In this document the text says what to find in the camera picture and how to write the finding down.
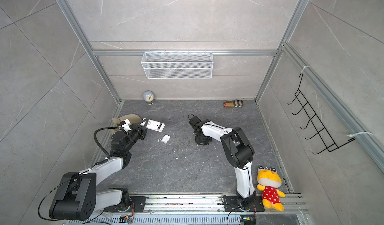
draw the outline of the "plush toy head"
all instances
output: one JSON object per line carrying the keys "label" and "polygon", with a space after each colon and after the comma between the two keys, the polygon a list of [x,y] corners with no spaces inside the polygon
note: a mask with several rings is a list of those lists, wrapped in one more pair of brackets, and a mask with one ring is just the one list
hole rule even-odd
{"label": "plush toy head", "polygon": [[271,167],[271,169],[268,170],[268,168],[264,168],[263,166],[258,167],[259,173],[257,174],[257,181],[260,185],[263,186],[269,186],[278,188],[281,186],[281,178],[276,173],[276,169]]}

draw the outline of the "plush toy arm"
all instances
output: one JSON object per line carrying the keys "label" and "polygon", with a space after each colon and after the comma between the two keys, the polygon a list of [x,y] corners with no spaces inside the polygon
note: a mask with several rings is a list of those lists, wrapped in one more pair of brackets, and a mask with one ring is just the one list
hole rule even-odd
{"label": "plush toy arm", "polygon": [[279,189],[276,189],[277,190],[277,194],[280,196],[280,197],[285,197],[285,193],[283,193],[282,191],[280,191]]}
{"label": "plush toy arm", "polygon": [[257,189],[259,189],[260,191],[264,191],[265,189],[265,186],[262,186],[260,184],[257,184]]}

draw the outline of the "striped object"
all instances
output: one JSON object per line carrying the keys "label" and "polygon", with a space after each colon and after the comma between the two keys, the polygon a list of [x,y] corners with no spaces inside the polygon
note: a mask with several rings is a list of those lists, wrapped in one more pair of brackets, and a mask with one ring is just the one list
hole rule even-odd
{"label": "striped object", "polygon": [[244,105],[242,100],[230,100],[224,102],[224,107],[241,107]]}

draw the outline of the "black hook rack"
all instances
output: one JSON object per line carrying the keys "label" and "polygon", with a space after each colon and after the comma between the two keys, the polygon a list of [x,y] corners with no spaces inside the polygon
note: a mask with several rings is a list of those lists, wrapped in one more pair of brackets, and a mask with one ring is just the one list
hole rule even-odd
{"label": "black hook rack", "polygon": [[[320,137],[321,141],[324,143],[325,148],[324,148],[323,150],[321,150],[320,152],[317,152],[317,153],[312,152],[312,154],[319,154],[319,153],[321,153],[321,152],[323,152],[323,151],[325,151],[325,150],[328,150],[329,152],[331,152],[331,151],[334,151],[334,150],[336,150],[336,149],[338,149],[338,148],[340,148],[340,147],[342,147],[342,146],[344,146],[344,145],[346,145],[346,144],[348,144],[348,143],[350,143],[350,142],[356,140],[356,138],[353,137],[353,138],[349,139],[349,140],[348,140],[346,143],[344,143],[343,145],[340,145],[340,146],[339,146],[339,145],[336,144],[336,142],[333,140],[333,137],[329,134],[327,128],[324,126],[323,122],[321,121],[321,119],[319,118],[319,116],[317,115],[317,113],[314,111],[314,109],[312,108],[312,106],[311,106],[310,103],[308,102],[307,98],[305,98],[304,94],[300,91],[300,85],[301,85],[301,81],[303,80],[303,74],[300,74],[299,79],[300,79],[299,88],[297,88],[297,91],[295,92],[295,98],[294,98],[294,100],[293,100],[291,103],[287,103],[287,105],[291,105],[295,100],[297,100],[297,101],[300,103],[300,105],[301,105],[301,109],[300,109],[297,113],[292,113],[292,114],[293,114],[293,115],[297,115],[297,114],[299,114],[299,112],[301,112],[301,110],[304,110],[304,111],[305,111],[305,114],[306,114],[306,115],[308,116],[308,118],[309,118],[309,120],[308,120],[308,122],[307,122],[307,125],[306,125],[304,128],[303,128],[303,127],[300,127],[300,128],[303,129],[303,130],[306,129],[306,128],[308,127],[308,124],[309,124],[310,122],[312,123],[313,127],[315,128],[316,133],[315,133],[313,136],[311,136],[310,138],[306,138],[306,137],[305,137],[305,139],[306,139],[306,140],[309,140],[309,139],[311,139],[311,138],[313,138],[314,136],[316,136],[316,135],[319,134],[319,137]],[[302,97],[305,99],[305,103],[304,103],[304,105],[303,105],[303,103],[301,103],[301,101],[300,101],[299,98],[298,98],[298,96],[299,96],[300,94],[301,94]],[[313,113],[314,113],[313,116],[310,116],[310,115],[308,114],[307,110],[305,110],[305,106],[310,107],[310,109],[311,109],[311,110],[313,111]],[[313,121],[312,121],[312,119],[314,119],[315,117],[317,117],[317,119],[320,121],[321,125],[323,126],[320,130],[318,130],[318,129],[316,128],[316,126],[314,125],[314,123],[313,123]],[[320,133],[320,132],[323,131],[323,130],[325,130],[325,131],[327,132],[327,134],[329,135],[329,137],[330,137],[331,140],[332,140],[332,144],[329,145],[329,146],[327,146],[327,144],[325,143],[323,137],[321,136],[321,133]]]}

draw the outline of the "black mounting plate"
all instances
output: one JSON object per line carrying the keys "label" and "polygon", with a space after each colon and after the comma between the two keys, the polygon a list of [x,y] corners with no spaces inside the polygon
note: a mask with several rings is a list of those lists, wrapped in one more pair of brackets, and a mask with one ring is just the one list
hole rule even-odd
{"label": "black mounting plate", "polygon": [[[243,212],[240,208],[237,208],[233,210],[234,208],[238,207],[238,202],[237,202],[237,197],[236,196],[222,196],[222,200],[224,203],[224,209],[226,212]],[[253,201],[252,205],[256,206],[256,211],[257,212],[264,212],[264,205],[262,202],[262,197],[261,196],[255,196],[255,200]],[[250,206],[250,212],[254,211],[254,207]]]}
{"label": "black mounting plate", "polygon": [[[131,203],[135,204],[135,212],[144,212],[145,201],[147,197],[131,197]],[[104,212],[120,212],[115,209],[114,206],[104,208]],[[125,212],[132,212],[132,206],[128,208]]]}

